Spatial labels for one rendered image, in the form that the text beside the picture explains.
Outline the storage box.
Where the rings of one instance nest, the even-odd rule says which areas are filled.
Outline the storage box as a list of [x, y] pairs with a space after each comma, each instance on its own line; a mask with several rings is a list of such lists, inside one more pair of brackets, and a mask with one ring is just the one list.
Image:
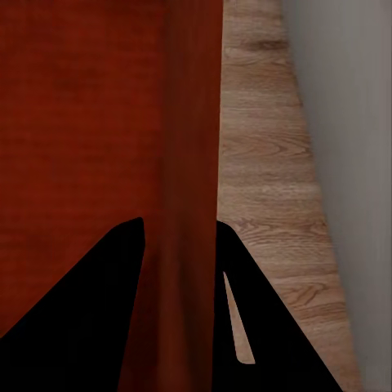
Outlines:
[[212, 392], [223, 0], [0, 0], [0, 339], [112, 228], [117, 392]]

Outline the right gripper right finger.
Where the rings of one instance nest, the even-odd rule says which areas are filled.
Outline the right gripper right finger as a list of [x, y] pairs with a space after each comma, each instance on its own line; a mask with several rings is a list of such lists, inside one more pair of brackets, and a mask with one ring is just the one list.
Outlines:
[[[224, 272], [256, 364], [237, 360]], [[343, 392], [235, 230], [218, 220], [212, 392]]]

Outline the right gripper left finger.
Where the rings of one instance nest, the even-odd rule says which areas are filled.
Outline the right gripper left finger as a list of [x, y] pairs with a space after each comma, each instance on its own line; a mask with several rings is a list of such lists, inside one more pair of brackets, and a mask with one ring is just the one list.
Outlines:
[[0, 392], [117, 392], [144, 251], [112, 228], [0, 339]]

